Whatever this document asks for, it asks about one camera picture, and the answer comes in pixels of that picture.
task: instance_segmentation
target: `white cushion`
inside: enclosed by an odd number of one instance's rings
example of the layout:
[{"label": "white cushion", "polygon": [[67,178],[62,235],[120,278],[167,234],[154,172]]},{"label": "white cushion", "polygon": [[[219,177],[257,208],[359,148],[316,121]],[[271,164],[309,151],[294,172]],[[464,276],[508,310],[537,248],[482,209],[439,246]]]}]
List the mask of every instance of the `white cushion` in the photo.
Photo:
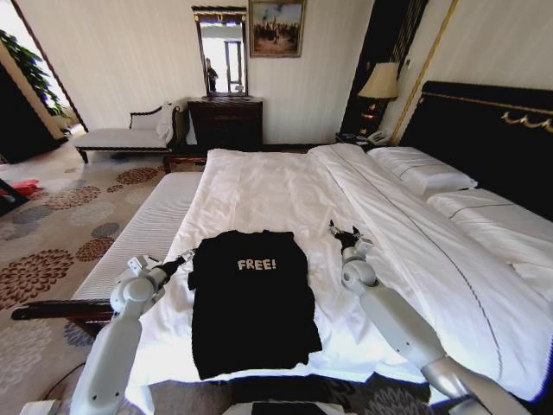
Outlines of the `white cushion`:
[{"label": "white cushion", "polygon": [[156,130],[129,130],[126,128],[103,128],[86,133],[72,140],[75,147],[150,147],[166,148]]},{"label": "white cushion", "polygon": [[130,128],[132,130],[155,130],[162,117],[162,110],[153,114],[131,114]]},{"label": "white cushion", "polygon": [[156,132],[161,140],[168,143],[173,137],[173,106],[169,102],[164,103],[160,113]]},{"label": "white cushion", "polygon": [[433,195],[428,203],[553,301],[553,222],[482,188]]},{"label": "white cushion", "polygon": [[200,179],[201,173],[195,172],[165,175],[72,299],[109,298],[117,278],[129,269],[127,261],[135,255],[164,260]]},{"label": "white cushion", "polygon": [[458,169],[412,147],[382,147],[368,154],[411,192],[423,197],[478,184]]}]

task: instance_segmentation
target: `green leaves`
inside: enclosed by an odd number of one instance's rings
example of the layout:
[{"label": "green leaves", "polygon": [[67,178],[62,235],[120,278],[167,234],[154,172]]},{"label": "green leaves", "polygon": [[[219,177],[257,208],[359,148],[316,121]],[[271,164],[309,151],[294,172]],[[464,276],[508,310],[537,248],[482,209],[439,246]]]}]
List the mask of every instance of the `green leaves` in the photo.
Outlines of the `green leaves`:
[{"label": "green leaves", "polygon": [[36,95],[41,99],[48,113],[69,118],[63,106],[59,104],[60,99],[58,96],[49,89],[48,74],[37,66],[37,62],[42,62],[42,58],[17,43],[15,36],[8,35],[1,29],[0,42],[8,49],[11,57],[16,61],[17,66],[19,66],[23,75],[25,75],[27,81],[35,90]]}]

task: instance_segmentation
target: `table lamp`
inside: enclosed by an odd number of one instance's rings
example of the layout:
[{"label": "table lamp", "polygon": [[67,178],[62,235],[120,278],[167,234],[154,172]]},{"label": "table lamp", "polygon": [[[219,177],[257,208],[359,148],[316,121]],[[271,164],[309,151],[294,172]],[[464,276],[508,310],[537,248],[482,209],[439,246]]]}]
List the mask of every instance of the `table lamp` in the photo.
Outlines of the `table lamp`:
[{"label": "table lamp", "polygon": [[372,70],[369,80],[358,94],[363,98],[373,99],[369,106],[368,113],[362,113],[363,123],[360,133],[367,133],[367,124],[376,125],[378,128],[378,120],[380,116],[374,112],[376,101],[391,100],[397,97],[397,62],[382,62],[377,63]]}]

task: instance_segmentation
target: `cable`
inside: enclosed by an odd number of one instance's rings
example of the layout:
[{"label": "cable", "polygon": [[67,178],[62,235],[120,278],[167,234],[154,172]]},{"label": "cable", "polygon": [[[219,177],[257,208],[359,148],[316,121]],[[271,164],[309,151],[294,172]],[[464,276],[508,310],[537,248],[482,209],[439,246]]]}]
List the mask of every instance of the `cable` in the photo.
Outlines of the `cable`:
[{"label": "cable", "polygon": [[65,379],[67,379],[67,377],[68,377],[70,374],[72,374],[75,370],[77,370],[77,369],[78,369],[79,367],[81,367],[81,366],[84,366],[85,363],[86,363],[86,361],[83,361],[83,362],[80,363],[78,366],[76,366],[76,367],[74,367],[73,369],[71,369],[71,371],[70,371],[69,373],[66,373],[66,375],[65,375],[63,378],[61,378],[60,380],[58,380],[58,381],[56,382],[56,384],[50,388],[50,390],[48,391],[48,393],[44,396],[44,399],[43,399],[43,400],[48,400],[48,396],[50,396],[50,393],[52,393],[52,391],[53,391],[61,382],[63,382]]}]

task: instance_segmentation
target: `lampshade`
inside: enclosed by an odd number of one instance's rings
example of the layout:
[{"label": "lampshade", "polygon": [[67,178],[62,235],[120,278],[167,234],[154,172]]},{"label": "lampshade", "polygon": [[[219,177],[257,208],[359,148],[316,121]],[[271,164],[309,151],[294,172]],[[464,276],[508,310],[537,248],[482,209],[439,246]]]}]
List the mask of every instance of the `lampshade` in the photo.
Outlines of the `lampshade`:
[{"label": "lampshade", "polygon": [[397,63],[377,63],[371,77],[359,93],[366,98],[396,98],[397,97]]}]

